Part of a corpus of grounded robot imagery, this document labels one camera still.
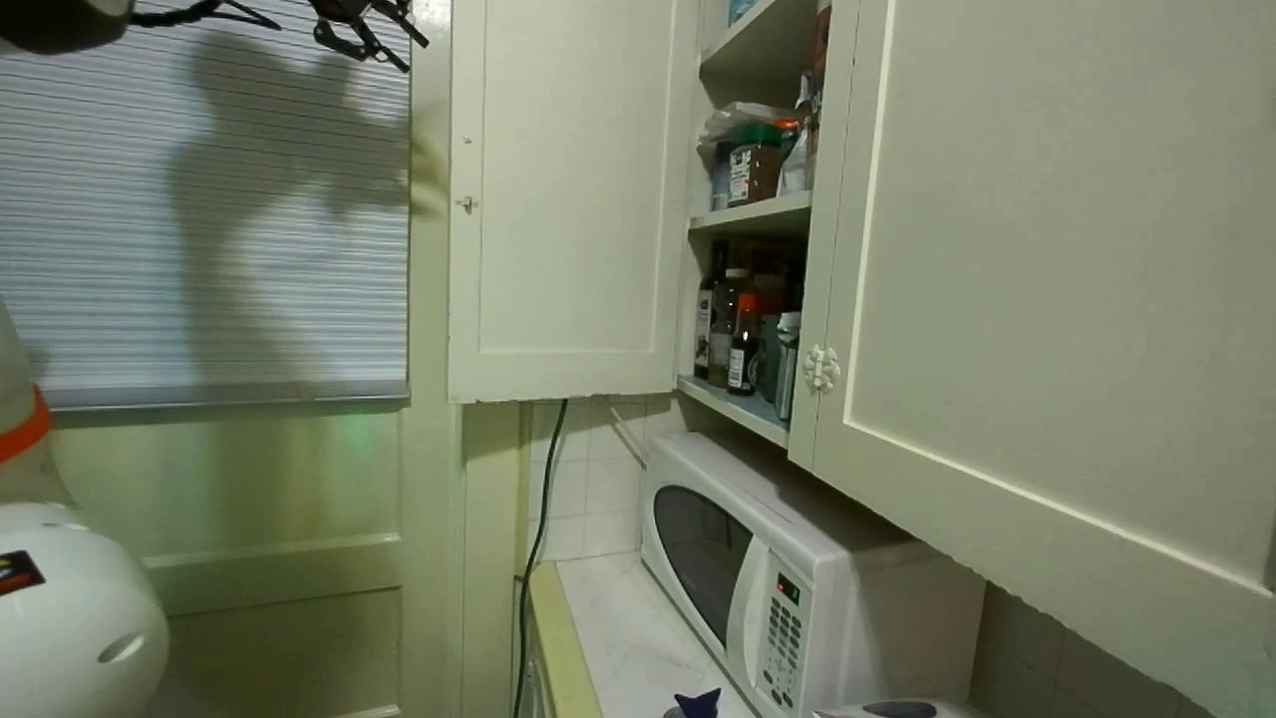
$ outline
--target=window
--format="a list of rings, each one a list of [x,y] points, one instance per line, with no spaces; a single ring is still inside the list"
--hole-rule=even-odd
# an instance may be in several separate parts
[[[406,397],[406,76],[265,11],[0,47],[0,301],[54,409]]]

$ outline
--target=open cabinet door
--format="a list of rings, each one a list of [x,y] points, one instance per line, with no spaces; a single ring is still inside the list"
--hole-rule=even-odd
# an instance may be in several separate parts
[[[1271,718],[1276,3],[865,0],[802,465]]]
[[[675,389],[691,3],[454,3],[450,397]]]

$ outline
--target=white cabinet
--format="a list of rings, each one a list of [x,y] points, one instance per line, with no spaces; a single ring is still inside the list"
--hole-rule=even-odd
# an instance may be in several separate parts
[[[792,461],[1213,713],[1271,718],[1276,3],[842,22],[805,308],[842,370],[802,389]]]
[[[454,3],[450,397],[675,389],[691,3]]]

